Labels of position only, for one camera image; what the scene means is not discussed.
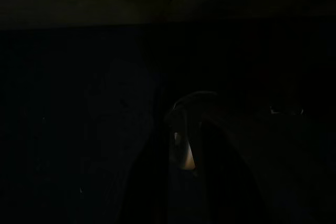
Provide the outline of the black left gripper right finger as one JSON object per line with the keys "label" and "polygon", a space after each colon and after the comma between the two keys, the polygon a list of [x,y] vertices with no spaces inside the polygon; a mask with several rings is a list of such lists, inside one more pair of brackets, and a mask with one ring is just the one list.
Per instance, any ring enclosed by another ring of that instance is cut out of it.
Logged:
{"label": "black left gripper right finger", "polygon": [[246,163],[212,119],[215,92],[178,99],[169,131],[169,223],[262,223],[262,197]]}

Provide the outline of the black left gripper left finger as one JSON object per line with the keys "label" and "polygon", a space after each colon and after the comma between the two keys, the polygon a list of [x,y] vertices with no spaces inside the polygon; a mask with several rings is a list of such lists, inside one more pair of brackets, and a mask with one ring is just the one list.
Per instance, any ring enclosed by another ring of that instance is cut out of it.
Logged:
{"label": "black left gripper left finger", "polygon": [[113,59],[88,97],[88,222],[153,223],[161,173],[161,84],[142,61]]}

